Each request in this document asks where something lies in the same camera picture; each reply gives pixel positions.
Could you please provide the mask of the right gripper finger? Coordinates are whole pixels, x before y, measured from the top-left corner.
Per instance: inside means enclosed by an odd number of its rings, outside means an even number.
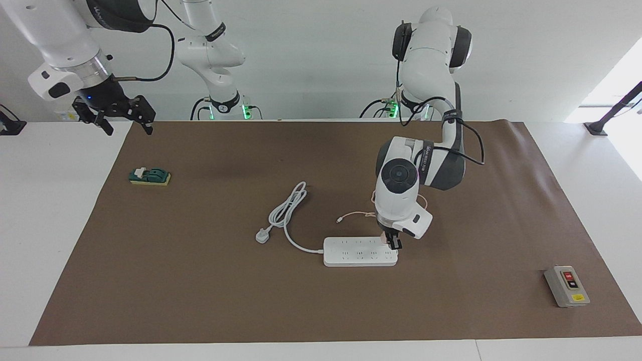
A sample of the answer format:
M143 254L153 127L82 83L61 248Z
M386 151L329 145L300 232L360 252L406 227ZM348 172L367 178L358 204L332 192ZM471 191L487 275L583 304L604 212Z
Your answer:
M149 104L147 99L138 95L125 101L122 106L126 119L138 123L147 135L153 133L154 108Z
M78 115L79 121L82 123L98 126L108 136L113 134L114 128L105 119L105 112L103 110L100 110L98 113L92 112L82 98L74 98L73 109Z

